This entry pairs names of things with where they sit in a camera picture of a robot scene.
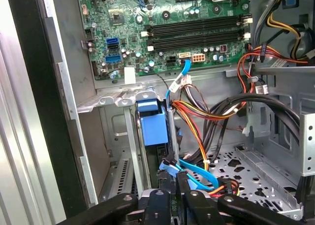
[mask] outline blue plastic latch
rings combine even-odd
[[[158,110],[158,101],[156,99],[138,101],[139,112],[149,112]]]
[[[145,146],[164,144],[168,142],[165,110],[162,113],[141,117],[142,135]]]

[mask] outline metal frame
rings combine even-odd
[[[0,224],[56,224],[66,217],[8,0],[0,10]]]

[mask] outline cable tie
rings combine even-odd
[[[247,82],[248,82],[249,84],[250,84],[250,83],[255,83],[255,82],[257,82],[257,81],[259,81],[258,76],[252,76],[252,77],[247,78]]]
[[[267,43],[262,43],[261,51],[260,51],[260,62],[263,63],[266,57]]]

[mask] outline metal bracket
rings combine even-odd
[[[139,90],[121,90],[119,92],[96,95],[77,105],[78,113],[92,112],[96,107],[115,104],[117,107],[133,106],[137,101],[158,99],[163,101],[155,91],[146,88]]]

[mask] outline black plastic handle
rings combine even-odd
[[[233,194],[218,199],[218,210],[255,225],[300,225],[301,223]]]

